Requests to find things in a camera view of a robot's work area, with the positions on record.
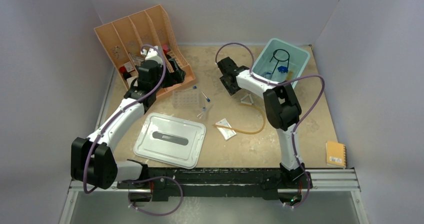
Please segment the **white label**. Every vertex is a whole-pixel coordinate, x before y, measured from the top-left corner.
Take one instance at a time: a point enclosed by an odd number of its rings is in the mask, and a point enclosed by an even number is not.
[[[135,70],[133,64],[131,64],[131,61],[125,63],[123,66],[125,67],[127,72],[132,72]]]
[[[330,156],[330,161],[335,162],[335,163],[342,163],[342,159],[334,157],[334,156]]]

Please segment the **black ring stand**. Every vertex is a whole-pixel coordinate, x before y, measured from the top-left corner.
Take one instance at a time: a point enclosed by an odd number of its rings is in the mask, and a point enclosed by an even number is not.
[[[278,51],[283,51],[283,52],[287,53],[287,55],[288,55],[287,59],[285,59],[285,60],[280,60],[280,59],[278,59],[278,58],[276,57],[276,53],[277,53]],[[290,54],[289,54],[289,52],[288,52],[288,51],[286,51],[286,50],[284,50],[284,49],[277,49],[277,50],[275,50],[275,51],[274,51],[274,53],[272,54],[271,60],[269,60],[269,62],[271,62],[273,59],[277,60],[277,64],[275,64],[274,70],[272,71],[272,75],[274,75],[274,72],[276,71],[276,69],[277,69],[277,66],[278,66],[278,63],[279,63],[279,62],[287,62],[287,69],[289,69],[289,64],[290,64]]]

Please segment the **cable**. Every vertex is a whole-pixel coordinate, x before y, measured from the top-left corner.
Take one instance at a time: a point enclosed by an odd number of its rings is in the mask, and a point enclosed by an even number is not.
[[[178,187],[178,189],[179,189],[180,199],[179,199],[178,205],[176,205],[176,207],[175,207],[173,210],[171,210],[171,211],[169,211],[169,212],[166,212],[166,213],[154,213],[154,212],[150,212],[150,211],[147,211],[147,210],[140,209],[140,208],[136,207],[135,205],[133,205],[133,204],[131,203],[131,200],[130,200],[130,194],[131,194],[131,193],[128,193],[128,202],[129,202],[129,207],[134,208],[136,211],[139,211],[139,212],[142,212],[142,213],[145,213],[145,214],[151,215],[151,216],[155,216],[155,217],[163,217],[163,216],[167,216],[167,215],[169,215],[169,214],[174,213],[176,210],[178,210],[178,208],[180,208],[180,206],[181,206],[181,203],[183,203],[183,199],[184,199],[184,197],[183,197],[183,188],[182,188],[182,187],[181,187],[181,185],[180,185],[180,184],[179,184],[176,180],[174,180],[173,178],[168,177],[168,176],[157,176],[157,177],[152,177],[152,178],[145,179],[145,180],[134,180],[134,181],[128,181],[128,182],[131,182],[131,183],[133,183],[133,184],[134,184],[134,183],[146,183],[146,182],[150,182],[150,181],[158,180],[158,179],[162,179],[162,178],[163,178],[163,179],[168,179],[168,180],[173,181],[173,182],[176,184],[176,186]]]
[[[144,99],[146,99],[147,97],[149,97],[150,95],[152,95],[153,93],[155,93],[156,92],[156,90],[161,86],[161,84],[162,84],[162,82],[164,81],[164,78],[165,78],[165,73],[166,73],[166,70],[167,70],[167,67],[166,67],[166,62],[165,62],[165,58],[164,58],[164,55],[161,53],[161,52],[159,52],[159,50],[158,49],[156,49],[156,47],[154,47],[154,46],[152,46],[152,45],[149,45],[149,44],[144,44],[142,47],[141,47],[141,49],[143,49],[143,48],[145,48],[145,47],[148,47],[148,48],[151,48],[151,49],[153,49],[153,50],[155,50],[156,52],[157,52],[157,54],[158,55],[160,55],[160,58],[162,59],[162,66],[163,66],[163,71],[162,71],[162,76],[160,77],[160,80],[159,80],[159,82],[156,84],[156,86],[155,87],[153,87],[153,89],[150,91],[150,92],[148,92],[146,95],[144,95],[144,96],[142,96],[142,97],[140,97],[139,99],[137,99],[137,100],[135,100],[135,101],[133,101],[133,102],[131,102],[130,104],[128,104],[128,105],[126,105],[126,106],[124,106],[124,108],[122,108],[120,111],[118,111],[115,115],[113,115],[110,119],[109,119],[109,121],[107,121],[105,124],[104,124],[104,126],[103,126],[103,128],[99,131],[99,133],[98,133],[98,135],[96,136],[96,138],[94,139],[94,141],[93,141],[93,143],[92,143],[92,145],[91,145],[91,147],[90,147],[90,150],[88,151],[88,155],[87,155],[87,159],[85,160],[85,165],[84,165],[84,172],[83,172],[83,176],[82,176],[82,187],[83,187],[83,189],[84,189],[84,192],[86,193],[86,194],[90,194],[90,193],[92,193],[96,188],[97,188],[97,186],[95,186],[95,187],[93,187],[91,190],[88,190],[87,189],[87,175],[88,175],[88,169],[89,169],[89,163],[90,163],[90,158],[91,158],[91,156],[92,156],[92,154],[93,154],[93,151],[94,151],[94,148],[96,147],[96,144],[97,144],[97,142],[100,140],[100,138],[103,136],[103,134],[105,133],[105,131],[108,129],[108,127],[122,114],[122,113],[124,113],[128,108],[130,108],[130,107],[132,107],[132,106],[134,106],[135,104],[137,104],[137,103],[141,103]]]
[[[232,127],[228,127],[228,126],[224,126],[224,125],[217,125],[217,124],[213,124],[212,126],[217,127],[217,128],[224,128],[224,129],[229,129],[229,130],[233,130],[235,132],[238,133],[243,133],[243,134],[248,134],[248,135],[254,135],[254,134],[258,134],[260,132],[262,132],[262,130],[265,128],[265,124],[267,123],[266,119],[265,119],[265,113],[263,110],[261,110],[259,107],[255,106],[255,105],[248,105],[248,104],[244,104],[244,103],[240,103],[240,106],[246,106],[246,107],[252,107],[256,110],[258,110],[260,112],[260,114],[262,115],[263,118],[263,123],[262,123],[262,127],[257,130],[257,131],[245,131],[245,130],[240,130],[237,128],[232,128]]]
[[[244,45],[244,44],[242,44],[242,43],[239,43],[239,42],[230,42],[230,43],[227,43],[227,44],[225,44],[225,45],[223,45],[223,46],[221,46],[219,49],[218,49],[218,51],[216,52],[216,55],[215,55],[215,63],[218,63],[218,54],[220,53],[220,51],[222,50],[222,48],[224,48],[224,47],[226,47],[226,46],[228,46],[228,45],[239,45],[239,46],[242,46],[242,47],[244,47],[248,52],[249,52],[249,54],[250,54],[250,56],[251,56],[251,59],[252,59],[252,65],[251,65],[251,67],[249,68],[249,74],[250,74],[250,76],[253,78],[253,79],[255,79],[255,80],[257,80],[257,81],[259,81],[259,82],[261,82],[261,83],[264,83],[264,84],[267,84],[267,85],[270,85],[270,86],[273,86],[273,87],[281,87],[281,86],[286,86],[286,85],[288,85],[288,84],[291,84],[291,83],[293,83],[293,82],[296,82],[296,81],[299,81],[299,80],[302,80],[302,79],[306,79],[306,78],[312,78],[312,77],[316,77],[316,78],[319,78],[320,80],[321,80],[321,91],[319,92],[319,94],[318,94],[318,97],[316,98],[316,100],[313,102],[313,104],[312,104],[312,106],[309,108],[309,110],[307,110],[307,112],[305,113],[305,115],[303,115],[303,117],[299,120],[299,122],[297,122],[296,123],[296,125],[294,126],[294,128],[293,128],[293,131],[292,131],[292,133],[291,133],[291,144],[293,145],[293,152],[294,152],[294,156],[296,157],[296,161],[297,161],[297,164],[299,165],[299,167],[302,169],[302,171],[303,171],[303,173],[305,174],[305,176],[306,176],[306,179],[307,179],[307,190],[306,190],[306,194],[305,194],[305,197],[304,198],[302,198],[302,200],[298,203],[298,204],[296,204],[296,205],[294,205],[294,206],[292,206],[293,208],[296,208],[296,207],[298,207],[298,206],[300,206],[306,199],[307,199],[307,197],[308,197],[308,195],[309,195],[309,191],[310,191],[310,189],[311,189],[311,177],[308,175],[308,173],[306,172],[306,170],[305,170],[305,168],[302,166],[302,163],[301,163],[301,161],[299,160],[299,158],[298,158],[298,151],[296,150],[296,144],[295,144],[295,133],[296,133],[296,130],[298,129],[298,127],[299,127],[299,125],[302,123],[302,121],[309,115],[309,113],[311,113],[311,111],[312,111],[312,109],[314,109],[314,107],[317,105],[317,103],[318,103],[318,101],[320,100],[320,98],[321,98],[321,96],[323,95],[323,93],[324,93],[324,88],[325,88],[325,86],[326,86],[326,82],[324,81],[324,78],[321,76],[321,75],[318,75],[318,74],[312,74],[312,75],[305,75],[305,76],[301,76],[301,77],[298,77],[298,78],[294,78],[294,79],[291,79],[291,80],[288,80],[288,81],[285,81],[285,82],[281,82],[281,83],[273,83],[273,82],[268,82],[268,81],[266,81],[266,80],[263,80],[263,79],[261,79],[261,78],[259,78],[259,77],[256,77],[255,75],[254,75],[254,73],[252,72],[252,67],[253,67],[253,65],[255,64],[255,58],[254,58],[254,56],[253,56],[253,53],[252,53],[252,51],[249,49],[249,47],[247,47],[246,45]]]

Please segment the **tan rubber hose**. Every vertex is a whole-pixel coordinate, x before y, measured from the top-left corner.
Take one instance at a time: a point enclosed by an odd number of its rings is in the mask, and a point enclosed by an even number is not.
[[[252,107],[252,108],[258,110],[260,112],[260,114],[262,114],[263,123],[262,123],[262,127],[259,130],[257,130],[257,131],[245,131],[245,130],[240,130],[240,129],[237,129],[237,128],[232,128],[232,127],[217,125],[217,124],[213,124],[213,126],[217,127],[217,128],[224,128],[224,129],[233,130],[235,132],[248,134],[248,135],[258,134],[258,133],[262,132],[262,130],[265,128],[265,121],[266,121],[264,111],[262,109],[260,109],[259,107],[255,106],[255,105],[248,105],[248,104],[240,103],[240,106]]]

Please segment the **notebook label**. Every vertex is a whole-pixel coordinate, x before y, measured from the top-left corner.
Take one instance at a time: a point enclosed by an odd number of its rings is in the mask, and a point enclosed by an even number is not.
[[[335,162],[335,163],[342,163],[342,159],[334,157],[334,156],[330,156],[330,161],[331,162]]]

